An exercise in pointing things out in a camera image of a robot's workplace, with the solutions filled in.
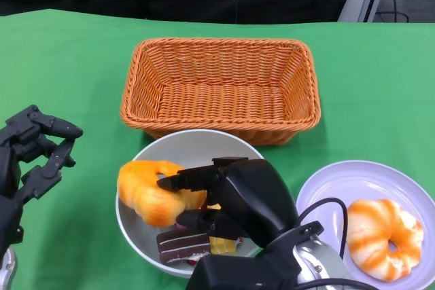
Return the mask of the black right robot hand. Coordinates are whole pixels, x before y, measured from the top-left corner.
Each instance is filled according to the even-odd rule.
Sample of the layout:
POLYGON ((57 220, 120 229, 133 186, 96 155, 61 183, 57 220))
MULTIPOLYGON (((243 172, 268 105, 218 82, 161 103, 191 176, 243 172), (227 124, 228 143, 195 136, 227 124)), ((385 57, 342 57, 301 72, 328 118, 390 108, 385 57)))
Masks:
POLYGON ((251 239, 267 247, 292 229, 298 218, 294 199, 276 169, 265 159, 215 158, 157 182, 176 192, 206 191, 206 209, 188 209, 176 222, 217 238, 251 239))

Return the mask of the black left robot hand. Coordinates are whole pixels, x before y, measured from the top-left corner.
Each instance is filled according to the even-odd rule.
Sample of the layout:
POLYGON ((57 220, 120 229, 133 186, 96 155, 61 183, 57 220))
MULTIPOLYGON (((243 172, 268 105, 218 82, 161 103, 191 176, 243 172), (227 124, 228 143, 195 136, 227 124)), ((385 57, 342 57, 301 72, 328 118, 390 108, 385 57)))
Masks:
POLYGON ((41 198, 61 180, 61 168, 73 167, 75 140, 83 130, 31 105, 5 121, 1 129, 1 195, 25 203, 41 198))

